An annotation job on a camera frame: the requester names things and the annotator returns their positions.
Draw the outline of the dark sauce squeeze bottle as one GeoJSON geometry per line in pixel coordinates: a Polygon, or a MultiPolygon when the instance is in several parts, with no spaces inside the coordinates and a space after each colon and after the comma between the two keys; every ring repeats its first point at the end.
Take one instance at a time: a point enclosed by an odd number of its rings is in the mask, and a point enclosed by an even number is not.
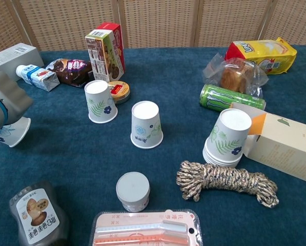
{"type": "Polygon", "coordinates": [[[9,200],[20,246],[68,246],[70,222],[46,180],[27,186],[9,200]]]}

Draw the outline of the bread in clear plastic bag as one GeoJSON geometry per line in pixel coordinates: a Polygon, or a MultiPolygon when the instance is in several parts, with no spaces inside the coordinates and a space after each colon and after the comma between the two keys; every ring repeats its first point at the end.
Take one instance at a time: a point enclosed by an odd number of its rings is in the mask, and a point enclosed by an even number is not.
{"type": "Polygon", "coordinates": [[[261,87],[269,78],[254,62],[242,58],[225,60],[217,53],[202,71],[203,82],[262,98],[261,87]]]}

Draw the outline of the long grey cardboard box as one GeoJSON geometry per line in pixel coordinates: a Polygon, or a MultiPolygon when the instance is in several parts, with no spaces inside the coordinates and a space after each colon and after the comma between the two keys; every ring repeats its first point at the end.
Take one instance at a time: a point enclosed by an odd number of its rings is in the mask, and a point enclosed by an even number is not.
{"type": "Polygon", "coordinates": [[[16,68],[19,65],[44,66],[38,49],[24,43],[19,43],[3,51],[0,51],[0,71],[5,72],[10,79],[18,81],[16,68]]]}

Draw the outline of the round red gold tin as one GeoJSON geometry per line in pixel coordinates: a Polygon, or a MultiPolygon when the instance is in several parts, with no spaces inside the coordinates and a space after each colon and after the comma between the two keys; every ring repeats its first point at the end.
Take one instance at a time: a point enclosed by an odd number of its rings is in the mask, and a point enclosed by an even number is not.
{"type": "Polygon", "coordinates": [[[125,103],[130,98],[130,86],[126,82],[111,81],[108,86],[116,105],[125,103]]]}

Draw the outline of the blue carpet table cover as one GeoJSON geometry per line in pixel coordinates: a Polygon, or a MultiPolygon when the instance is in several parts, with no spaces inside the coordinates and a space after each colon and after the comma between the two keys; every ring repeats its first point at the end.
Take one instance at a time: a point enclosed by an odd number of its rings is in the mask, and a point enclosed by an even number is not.
{"type": "Polygon", "coordinates": [[[32,124],[14,148],[0,142],[0,246],[18,246],[18,228],[9,200],[23,188],[50,181],[70,219],[70,246],[87,246],[94,217],[123,209],[118,179],[143,173],[151,186],[148,210],[191,209],[200,219],[204,246],[306,246],[306,182],[242,158],[239,168],[262,172],[278,186],[279,205],[262,206],[254,196],[203,190],[199,202],[184,200],[175,182],[183,160],[202,163],[202,148],[218,113],[199,105],[202,70],[225,48],[126,49],[130,99],[106,124],[88,118],[82,88],[59,85],[51,92],[22,80],[34,103],[32,124]],[[162,142],[141,149],[130,139],[132,107],[140,101],[159,107],[162,142]]]}

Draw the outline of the green energy drink can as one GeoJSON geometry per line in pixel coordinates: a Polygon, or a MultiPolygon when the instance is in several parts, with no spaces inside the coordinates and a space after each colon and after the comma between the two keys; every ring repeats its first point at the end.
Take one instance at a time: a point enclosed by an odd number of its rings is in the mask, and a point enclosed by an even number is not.
{"type": "Polygon", "coordinates": [[[205,84],[199,97],[202,107],[221,112],[228,109],[231,103],[241,103],[264,110],[266,102],[258,97],[224,89],[215,85],[205,84]]]}

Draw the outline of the red green cookie box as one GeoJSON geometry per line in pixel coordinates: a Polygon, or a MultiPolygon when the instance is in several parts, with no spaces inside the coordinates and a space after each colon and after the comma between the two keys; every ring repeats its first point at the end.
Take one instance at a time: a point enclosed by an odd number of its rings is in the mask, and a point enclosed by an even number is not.
{"type": "Polygon", "coordinates": [[[85,36],[96,80],[117,81],[125,73],[121,25],[105,22],[85,36]]]}

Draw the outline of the brown purple snack bag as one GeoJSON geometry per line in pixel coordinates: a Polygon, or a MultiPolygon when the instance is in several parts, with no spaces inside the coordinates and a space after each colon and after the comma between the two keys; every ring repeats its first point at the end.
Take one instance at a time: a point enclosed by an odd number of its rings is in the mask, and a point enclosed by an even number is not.
{"type": "Polygon", "coordinates": [[[83,87],[93,73],[91,63],[81,59],[59,58],[49,63],[46,69],[55,72],[61,84],[74,87],[83,87]]]}

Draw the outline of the yellow red snack bag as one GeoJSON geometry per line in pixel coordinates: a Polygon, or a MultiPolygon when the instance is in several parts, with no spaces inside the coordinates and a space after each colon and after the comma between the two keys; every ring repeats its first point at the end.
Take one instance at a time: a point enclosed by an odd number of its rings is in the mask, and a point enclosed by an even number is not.
{"type": "Polygon", "coordinates": [[[297,50],[283,38],[276,40],[245,40],[231,42],[225,60],[242,58],[265,71],[266,74],[286,73],[294,63],[297,50]]]}

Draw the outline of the pink razor blister pack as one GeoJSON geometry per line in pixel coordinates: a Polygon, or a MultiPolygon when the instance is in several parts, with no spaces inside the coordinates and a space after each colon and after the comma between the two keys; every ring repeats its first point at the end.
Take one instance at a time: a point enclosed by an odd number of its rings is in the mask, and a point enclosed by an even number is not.
{"type": "Polygon", "coordinates": [[[200,221],[190,210],[101,212],[89,246],[203,246],[200,221]]]}

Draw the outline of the white cup large blue flower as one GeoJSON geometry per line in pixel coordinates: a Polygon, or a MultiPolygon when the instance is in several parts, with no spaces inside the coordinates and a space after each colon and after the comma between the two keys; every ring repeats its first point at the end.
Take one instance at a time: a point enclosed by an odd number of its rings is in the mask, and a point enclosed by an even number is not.
{"type": "Polygon", "coordinates": [[[31,125],[31,119],[21,117],[17,122],[4,125],[0,129],[0,142],[13,148],[18,145],[27,134],[31,125]]]}

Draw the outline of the white cup green fern print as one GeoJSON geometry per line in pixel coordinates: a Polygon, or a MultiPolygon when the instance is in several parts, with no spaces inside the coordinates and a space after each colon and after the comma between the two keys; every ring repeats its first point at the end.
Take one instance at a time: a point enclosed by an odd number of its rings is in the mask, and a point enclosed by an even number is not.
{"type": "Polygon", "coordinates": [[[85,85],[84,90],[89,112],[88,117],[92,122],[104,124],[117,116],[118,109],[106,81],[91,81],[85,85]]]}

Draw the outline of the white cup blue round print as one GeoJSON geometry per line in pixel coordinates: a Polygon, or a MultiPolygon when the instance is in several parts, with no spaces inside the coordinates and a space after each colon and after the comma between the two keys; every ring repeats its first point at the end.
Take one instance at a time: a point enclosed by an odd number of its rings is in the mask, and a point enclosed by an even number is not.
{"type": "Polygon", "coordinates": [[[131,113],[130,139],[132,144],[141,149],[158,146],[164,137],[158,105],[148,100],[140,101],[132,107],[131,113]]]}

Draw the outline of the small milk carton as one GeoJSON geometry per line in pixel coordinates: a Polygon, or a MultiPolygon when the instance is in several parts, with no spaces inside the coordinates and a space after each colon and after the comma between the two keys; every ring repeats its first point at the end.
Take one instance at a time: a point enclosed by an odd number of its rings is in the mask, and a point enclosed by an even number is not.
{"type": "Polygon", "coordinates": [[[55,72],[35,65],[19,65],[16,68],[16,75],[26,83],[47,92],[50,92],[60,84],[55,72]]]}

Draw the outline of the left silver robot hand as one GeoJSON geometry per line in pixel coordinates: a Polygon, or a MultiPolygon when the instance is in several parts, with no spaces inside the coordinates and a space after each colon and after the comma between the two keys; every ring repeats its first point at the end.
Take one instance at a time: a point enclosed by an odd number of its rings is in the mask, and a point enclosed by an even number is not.
{"type": "Polygon", "coordinates": [[[0,108],[4,116],[4,125],[17,122],[32,104],[33,99],[25,90],[5,72],[0,71],[0,108]]]}

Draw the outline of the paper cups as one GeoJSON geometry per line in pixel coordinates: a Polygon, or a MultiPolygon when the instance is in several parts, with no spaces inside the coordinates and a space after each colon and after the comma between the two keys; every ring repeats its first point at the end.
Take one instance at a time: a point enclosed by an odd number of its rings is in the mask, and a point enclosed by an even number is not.
{"type": "Polygon", "coordinates": [[[246,112],[234,108],[223,110],[205,141],[204,160],[223,167],[236,167],[251,125],[246,112]]]}

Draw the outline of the cream orange carton box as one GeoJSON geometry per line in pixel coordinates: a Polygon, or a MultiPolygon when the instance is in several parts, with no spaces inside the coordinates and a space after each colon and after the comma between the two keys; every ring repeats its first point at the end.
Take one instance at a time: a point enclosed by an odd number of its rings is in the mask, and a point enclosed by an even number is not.
{"type": "Polygon", "coordinates": [[[247,158],[306,181],[306,124],[237,102],[230,107],[251,117],[247,158]]]}

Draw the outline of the woven bamboo folding screen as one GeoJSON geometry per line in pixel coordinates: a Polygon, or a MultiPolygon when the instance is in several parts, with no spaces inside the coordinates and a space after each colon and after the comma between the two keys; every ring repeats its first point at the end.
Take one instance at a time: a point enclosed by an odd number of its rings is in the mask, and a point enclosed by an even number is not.
{"type": "Polygon", "coordinates": [[[306,0],[0,0],[0,51],[84,50],[104,22],[121,25],[126,48],[226,47],[284,38],[306,45],[306,0]]]}

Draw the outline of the white jar with grey lid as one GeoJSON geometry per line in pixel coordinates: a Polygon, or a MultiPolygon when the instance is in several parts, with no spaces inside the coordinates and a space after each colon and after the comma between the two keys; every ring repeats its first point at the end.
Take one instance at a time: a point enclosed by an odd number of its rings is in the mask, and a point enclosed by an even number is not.
{"type": "Polygon", "coordinates": [[[150,183],[140,172],[125,173],[117,181],[116,195],[127,211],[140,212],[149,203],[150,183]]]}

